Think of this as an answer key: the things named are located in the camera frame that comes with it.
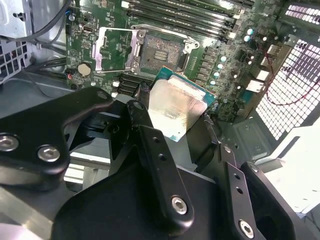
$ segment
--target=capacitor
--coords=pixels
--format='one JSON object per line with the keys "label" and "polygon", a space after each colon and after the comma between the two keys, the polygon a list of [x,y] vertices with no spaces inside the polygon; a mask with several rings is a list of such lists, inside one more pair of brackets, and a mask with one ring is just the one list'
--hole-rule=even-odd
{"label": "capacitor", "polygon": [[245,59],[245,62],[246,62],[248,65],[251,65],[251,64],[252,64],[251,59],[250,59],[250,58],[248,58],[248,57]]}
{"label": "capacitor", "polygon": [[254,30],[252,29],[252,28],[249,28],[247,31],[246,31],[246,34],[248,34],[248,35],[252,35],[252,34],[254,34]]}
{"label": "capacitor", "polygon": [[68,16],[68,19],[70,22],[74,22],[76,20],[75,15],[73,15],[72,13]]}
{"label": "capacitor", "polygon": [[216,66],[218,69],[223,69],[224,68],[224,65],[219,63],[217,66]]}
{"label": "capacitor", "polygon": [[117,95],[118,95],[117,92],[112,92],[112,93],[111,93],[111,97],[113,97],[113,98],[115,98]]}
{"label": "capacitor", "polygon": [[252,53],[248,53],[248,58],[250,58],[251,60],[255,59],[255,56]]}
{"label": "capacitor", "polygon": [[119,81],[113,81],[113,82],[112,82],[112,87],[114,87],[114,88],[118,88],[119,85],[120,85],[120,82],[119,82]]}
{"label": "capacitor", "polygon": [[244,40],[245,42],[249,42],[250,39],[251,39],[251,37],[248,36],[248,35],[244,36],[244,38],[243,38],[243,40]]}
{"label": "capacitor", "polygon": [[214,74],[213,74],[213,77],[215,78],[215,79],[217,79],[218,77],[219,77],[219,73],[216,71]]}
{"label": "capacitor", "polygon": [[227,57],[226,57],[226,56],[222,56],[222,57],[220,58],[220,61],[221,61],[222,63],[225,63],[225,62],[227,61]]}
{"label": "capacitor", "polygon": [[236,71],[232,71],[231,76],[236,79],[238,77],[238,73]]}
{"label": "capacitor", "polygon": [[262,41],[267,41],[267,37],[265,36],[265,35],[263,35],[263,34],[259,34],[259,39],[261,39]]}

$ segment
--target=screw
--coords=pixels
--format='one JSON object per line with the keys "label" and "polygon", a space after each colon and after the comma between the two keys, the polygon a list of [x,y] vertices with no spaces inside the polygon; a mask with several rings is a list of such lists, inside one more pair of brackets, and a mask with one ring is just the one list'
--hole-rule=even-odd
{"label": "screw", "polygon": [[223,148],[227,153],[231,153],[231,149],[228,148],[226,145],[224,145]]}
{"label": "screw", "polygon": [[136,69],[139,67],[139,63],[137,63],[136,61],[133,62],[132,66]]}
{"label": "screw", "polygon": [[0,151],[10,152],[15,150],[19,146],[19,141],[14,136],[0,136]]}
{"label": "screw", "polygon": [[74,20],[76,20],[76,17],[75,17],[75,15],[70,14],[70,15],[68,16],[68,19],[69,19],[71,22],[73,22]]}
{"label": "screw", "polygon": [[250,165],[250,168],[251,168],[254,172],[257,173],[257,172],[259,171],[256,165],[254,165],[254,164],[252,164],[252,163],[250,163],[249,165]]}
{"label": "screw", "polygon": [[246,235],[249,239],[253,239],[254,238],[254,231],[252,230],[252,227],[243,220],[239,220],[239,227],[241,229],[241,231],[244,233],[244,235]]}
{"label": "screw", "polygon": [[52,163],[58,160],[60,152],[53,146],[43,146],[38,150],[38,158],[43,161]]}
{"label": "screw", "polygon": [[187,204],[182,200],[182,198],[175,196],[172,198],[171,203],[172,207],[178,214],[184,215],[187,213]]}
{"label": "screw", "polygon": [[135,102],[133,103],[133,105],[134,105],[137,109],[140,109],[140,110],[144,109],[144,106],[142,106],[141,103],[138,102],[138,101],[135,101]]}

